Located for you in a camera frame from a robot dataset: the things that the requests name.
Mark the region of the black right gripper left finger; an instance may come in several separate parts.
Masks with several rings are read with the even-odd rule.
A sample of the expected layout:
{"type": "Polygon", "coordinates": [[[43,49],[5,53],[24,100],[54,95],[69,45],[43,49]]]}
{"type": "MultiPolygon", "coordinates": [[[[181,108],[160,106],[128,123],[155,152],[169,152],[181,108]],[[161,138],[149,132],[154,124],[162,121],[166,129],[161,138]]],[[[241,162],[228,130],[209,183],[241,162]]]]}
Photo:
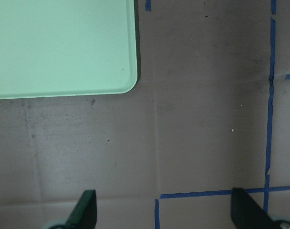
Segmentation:
{"type": "Polygon", "coordinates": [[[65,229],[94,229],[97,223],[96,191],[85,190],[64,224],[65,229]]]}

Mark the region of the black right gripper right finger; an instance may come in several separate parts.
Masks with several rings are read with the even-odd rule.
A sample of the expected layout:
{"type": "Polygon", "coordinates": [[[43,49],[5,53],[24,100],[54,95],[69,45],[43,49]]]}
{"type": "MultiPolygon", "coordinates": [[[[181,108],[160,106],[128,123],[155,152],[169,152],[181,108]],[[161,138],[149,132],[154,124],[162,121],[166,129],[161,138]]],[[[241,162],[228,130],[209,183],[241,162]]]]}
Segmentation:
{"type": "Polygon", "coordinates": [[[237,229],[279,228],[243,188],[231,191],[230,216],[237,229]]]}

